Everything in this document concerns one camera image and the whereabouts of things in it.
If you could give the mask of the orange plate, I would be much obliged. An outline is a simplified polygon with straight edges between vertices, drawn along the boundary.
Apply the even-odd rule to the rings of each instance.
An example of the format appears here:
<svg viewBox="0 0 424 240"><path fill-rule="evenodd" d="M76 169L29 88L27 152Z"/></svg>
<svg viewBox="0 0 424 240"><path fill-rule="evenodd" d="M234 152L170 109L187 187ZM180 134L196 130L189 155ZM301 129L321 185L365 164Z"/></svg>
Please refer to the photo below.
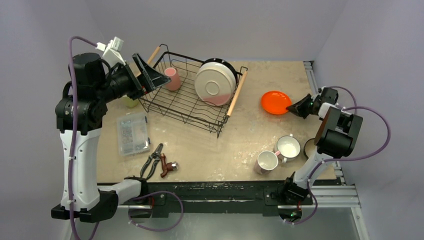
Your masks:
<svg viewBox="0 0 424 240"><path fill-rule="evenodd" d="M292 105L289 96L281 91L268 91L260 99L262 108L272 115L283 115L288 112L287 108Z"/></svg>

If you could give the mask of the black wire dish rack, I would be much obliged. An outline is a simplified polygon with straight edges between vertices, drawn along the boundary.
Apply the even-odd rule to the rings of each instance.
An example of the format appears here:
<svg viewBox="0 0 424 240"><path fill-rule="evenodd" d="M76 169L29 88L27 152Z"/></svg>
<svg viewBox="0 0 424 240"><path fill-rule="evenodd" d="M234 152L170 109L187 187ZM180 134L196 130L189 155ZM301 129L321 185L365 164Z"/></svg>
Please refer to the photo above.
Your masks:
<svg viewBox="0 0 424 240"><path fill-rule="evenodd" d="M236 101L233 98L222 105L213 106L202 101L195 91L195 75L203 60L169 51L168 45L160 44L150 56L148 63L158 72L175 68L180 76L181 86L170 91L160 87L139 98L146 112L156 112L184 124L192 125L220 136L228 122Z"/></svg>

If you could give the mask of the pink rimmed large plate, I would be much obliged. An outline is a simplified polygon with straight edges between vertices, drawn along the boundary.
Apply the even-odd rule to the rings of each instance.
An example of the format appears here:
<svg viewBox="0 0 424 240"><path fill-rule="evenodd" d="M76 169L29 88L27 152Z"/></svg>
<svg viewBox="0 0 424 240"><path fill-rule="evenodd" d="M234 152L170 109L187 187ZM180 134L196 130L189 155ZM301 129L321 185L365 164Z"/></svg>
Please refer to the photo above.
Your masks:
<svg viewBox="0 0 424 240"><path fill-rule="evenodd" d="M207 68L196 76L194 88L198 97L212 106L225 105L233 96L228 75L216 68Z"/></svg>

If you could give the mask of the red rimmed plate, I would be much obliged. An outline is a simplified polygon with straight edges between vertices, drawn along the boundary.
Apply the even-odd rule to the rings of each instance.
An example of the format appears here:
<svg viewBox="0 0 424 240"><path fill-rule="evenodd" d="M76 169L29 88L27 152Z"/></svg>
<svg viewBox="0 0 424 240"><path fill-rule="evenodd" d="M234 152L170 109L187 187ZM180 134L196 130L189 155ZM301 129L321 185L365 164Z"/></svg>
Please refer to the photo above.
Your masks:
<svg viewBox="0 0 424 240"><path fill-rule="evenodd" d="M205 65L209 64L209 63L218 63L221 64L223 66L225 66L226 68L228 68L232 74L232 78L233 78L233 83L234 86L237 86L238 83L238 72L235 70L235 68L226 60L221 59L221 58L217 58L217 57L213 57L213 58L209 58L207 60L205 60L202 65L200 66L200 69L198 71L198 73L200 73L200 70L205 69Z"/></svg>

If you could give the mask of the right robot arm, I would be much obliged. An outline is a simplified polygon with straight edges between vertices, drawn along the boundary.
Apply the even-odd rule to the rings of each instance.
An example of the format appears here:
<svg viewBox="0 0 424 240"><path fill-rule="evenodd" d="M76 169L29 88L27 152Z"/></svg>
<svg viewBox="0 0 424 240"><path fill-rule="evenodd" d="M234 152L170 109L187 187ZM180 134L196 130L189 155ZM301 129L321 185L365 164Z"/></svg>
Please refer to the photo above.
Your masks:
<svg viewBox="0 0 424 240"><path fill-rule="evenodd" d="M321 125L314 138L314 152L305 164L286 178L279 194L288 204L303 201L310 194L309 187L330 164L331 160L348 157L356 145L363 118L337 107L338 91L322 87L316 95L308 94L286 107L294 115L305 119L316 115Z"/></svg>

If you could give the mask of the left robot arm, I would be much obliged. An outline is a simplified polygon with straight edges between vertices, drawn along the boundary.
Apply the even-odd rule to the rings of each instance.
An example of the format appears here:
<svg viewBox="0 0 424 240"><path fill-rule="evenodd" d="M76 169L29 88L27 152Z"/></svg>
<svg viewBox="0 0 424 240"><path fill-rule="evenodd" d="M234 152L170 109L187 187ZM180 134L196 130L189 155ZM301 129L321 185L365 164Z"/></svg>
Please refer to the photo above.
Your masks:
<svg viewBox="0 0 424 240"><path fill-rule="evenodd" d="M71 80L55 107L65 180L62 199L51 209L54 219L97 223L112 218L118 206L128 200L142 205L149 199L142 177L126 177L103 188L97 183L98 143L107 104L124 96L136 100L171 81L139 54L132 58L138 73L126 62L110 64L94 52L71 59Z"/></svg>

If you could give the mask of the green mug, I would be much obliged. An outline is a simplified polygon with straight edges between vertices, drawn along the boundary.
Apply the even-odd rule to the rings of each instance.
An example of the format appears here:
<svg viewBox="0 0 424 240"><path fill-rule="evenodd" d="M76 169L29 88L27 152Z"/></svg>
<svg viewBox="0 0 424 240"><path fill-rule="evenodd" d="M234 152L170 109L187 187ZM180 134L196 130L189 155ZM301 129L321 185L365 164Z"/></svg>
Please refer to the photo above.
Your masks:
<svg viewBox="0 0 424 240"><path fill-rule="evenodd" d="M123 104L129 109L135 108L139 104L138 100L131 99L128 96L124 96L122 98L122 101L123 101Z"/></svg>

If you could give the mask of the white enamel mug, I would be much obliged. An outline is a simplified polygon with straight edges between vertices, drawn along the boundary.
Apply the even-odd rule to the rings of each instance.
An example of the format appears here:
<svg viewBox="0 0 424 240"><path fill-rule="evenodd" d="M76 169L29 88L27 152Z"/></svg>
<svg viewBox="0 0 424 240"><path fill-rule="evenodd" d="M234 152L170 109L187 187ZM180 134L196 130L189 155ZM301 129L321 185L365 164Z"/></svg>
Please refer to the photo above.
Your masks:
<svg viewBox="0 0 424 240"><path fill-rule="evenodd" d="M274 153L282 164L297 158L301 152L301 145L293 134L280 137L274 145Z"/></svg>

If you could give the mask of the dark ceramic bowl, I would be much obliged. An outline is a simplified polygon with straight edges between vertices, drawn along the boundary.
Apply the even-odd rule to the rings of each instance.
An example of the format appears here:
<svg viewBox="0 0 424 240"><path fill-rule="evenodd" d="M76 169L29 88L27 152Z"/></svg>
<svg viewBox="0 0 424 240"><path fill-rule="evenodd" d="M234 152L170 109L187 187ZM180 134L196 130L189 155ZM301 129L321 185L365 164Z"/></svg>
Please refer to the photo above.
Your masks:
<svg viewBox="0 0 424 240"><path fill-rule="evenodd" d="M307 140L303 146L303 155L308 159L315 152L315 139L311 138Z"/></svg>

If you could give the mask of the clear plastic screw box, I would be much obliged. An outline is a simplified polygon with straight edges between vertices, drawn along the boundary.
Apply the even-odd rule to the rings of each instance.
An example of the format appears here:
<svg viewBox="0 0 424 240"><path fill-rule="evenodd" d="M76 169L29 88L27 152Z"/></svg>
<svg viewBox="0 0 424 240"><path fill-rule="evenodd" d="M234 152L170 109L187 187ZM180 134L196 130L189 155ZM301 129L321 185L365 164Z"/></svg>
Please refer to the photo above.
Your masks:
<svg viewBox="0 0 424 240"><path fill-rule="evenodd" d="M143 112L118 117L117 140L121 156L136 155L150 150L147 116Z"/></svg>

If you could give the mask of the light pink mug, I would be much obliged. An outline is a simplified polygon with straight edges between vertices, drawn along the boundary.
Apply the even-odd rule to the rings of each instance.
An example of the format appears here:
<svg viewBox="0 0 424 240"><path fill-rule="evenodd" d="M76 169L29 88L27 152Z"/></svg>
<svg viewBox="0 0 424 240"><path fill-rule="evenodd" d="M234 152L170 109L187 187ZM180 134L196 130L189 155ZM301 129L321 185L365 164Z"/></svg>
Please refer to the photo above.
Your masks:
<svg viewBox="0 0 424 240"><path fill-rule="evenodd" d="M278 150L276 152L270 150L262 151L256 158L253 170L260 175L268 174L279 165L278 156L280 154Z"/></svg>

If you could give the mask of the black pliers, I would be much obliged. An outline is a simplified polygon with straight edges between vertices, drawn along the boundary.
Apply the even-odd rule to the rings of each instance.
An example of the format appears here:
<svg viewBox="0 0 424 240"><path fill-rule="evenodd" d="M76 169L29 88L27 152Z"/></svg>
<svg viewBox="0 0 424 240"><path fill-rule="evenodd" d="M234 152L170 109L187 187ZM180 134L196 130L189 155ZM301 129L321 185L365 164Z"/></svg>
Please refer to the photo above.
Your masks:
<svg viewBox="0 0 424 240"><path fill-rule="evenodd" d="M161 161L161 153L163 150L164 144L160 143L154 152L148 156L147 161L144 163L140 170L140 177L142 179L149 180L155 173L158 163ZM147 176L144 177L144 174L147 170L147 168L151 166L150 171L148 172Z"/></svg>

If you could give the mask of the brown handled tool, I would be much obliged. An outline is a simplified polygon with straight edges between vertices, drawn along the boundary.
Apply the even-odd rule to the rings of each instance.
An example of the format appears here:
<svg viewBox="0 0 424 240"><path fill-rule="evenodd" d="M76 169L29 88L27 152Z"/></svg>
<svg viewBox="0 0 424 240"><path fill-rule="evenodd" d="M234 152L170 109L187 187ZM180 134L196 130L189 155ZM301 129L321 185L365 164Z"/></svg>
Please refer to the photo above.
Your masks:
<svg viewBox="0 0 424 240"><path fill-rule="evenodd" d="M178 162L176 161L167 162L167 158L164 153L160 154L160 161L161 161L161 169L162 169L162 173L160 174L161 178L164 178L169 172L176 171L179 168Z"/></svg>

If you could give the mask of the black base frame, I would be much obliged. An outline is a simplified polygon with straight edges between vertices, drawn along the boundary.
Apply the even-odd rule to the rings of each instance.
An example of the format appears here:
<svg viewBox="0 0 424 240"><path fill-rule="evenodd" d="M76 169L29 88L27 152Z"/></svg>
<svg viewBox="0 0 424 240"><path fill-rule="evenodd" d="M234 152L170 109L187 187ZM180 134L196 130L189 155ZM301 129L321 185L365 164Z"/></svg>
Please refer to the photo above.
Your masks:
<svg viewBox="0 0 424 240"><path fill-rule="evenodd" d="M260 214L289 220L306 217L318 208L355 208L360 201L354 186L336 180L319 180L312 187L314 196L303 201L281 197L283 181L203 181L149 182L142 194L156 195L142 200L128 200L118 209L145 211L153 218L166 218L170 213Z"/></svg>

